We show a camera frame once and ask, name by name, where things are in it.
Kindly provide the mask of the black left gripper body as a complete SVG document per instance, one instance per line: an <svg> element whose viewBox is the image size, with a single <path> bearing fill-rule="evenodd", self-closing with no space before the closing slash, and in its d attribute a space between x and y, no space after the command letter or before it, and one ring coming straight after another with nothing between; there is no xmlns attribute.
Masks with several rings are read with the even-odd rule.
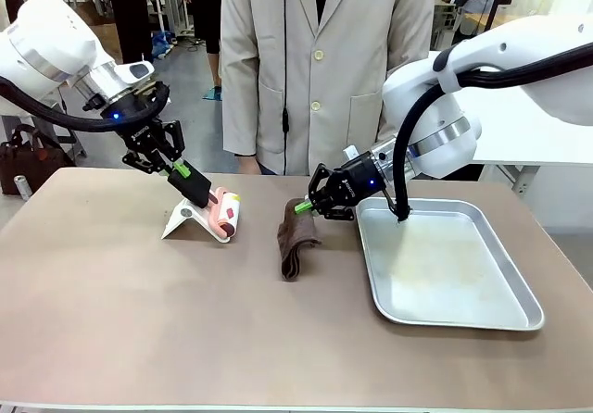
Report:
<svg viewBox="0 0 593 413"><path fill-rule="evenodd" d="M148 110L146 118L125 124L138 113ZM143 100L119 100L104 109L104 119L114 120L118 128L115 133L126 147L133 151L150 152L156 147L156 140L162 138L158 106Z"/></svg>

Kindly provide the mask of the person's right hand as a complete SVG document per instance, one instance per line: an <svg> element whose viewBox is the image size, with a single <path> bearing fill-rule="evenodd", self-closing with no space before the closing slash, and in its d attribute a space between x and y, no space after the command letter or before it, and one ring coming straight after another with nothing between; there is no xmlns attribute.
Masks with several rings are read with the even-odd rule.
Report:
<svg viewBox="0 0 593 413"><path fill-rule="evenodd" d="M241 174L259 175L261 173L259 163L254 156L236 155L238 172Z"/></svg>

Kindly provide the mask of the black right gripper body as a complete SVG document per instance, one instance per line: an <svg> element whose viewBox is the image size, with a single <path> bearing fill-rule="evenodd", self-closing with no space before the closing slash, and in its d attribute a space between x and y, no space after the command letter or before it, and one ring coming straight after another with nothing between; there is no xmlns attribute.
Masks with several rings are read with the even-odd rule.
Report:
<svg viewBox="0 0 593 413"><path fill-rule="evenodd" d="M340 169L347 207L355 207L362 200L386 191L384 176L370 151L347 161Z"/></svg>

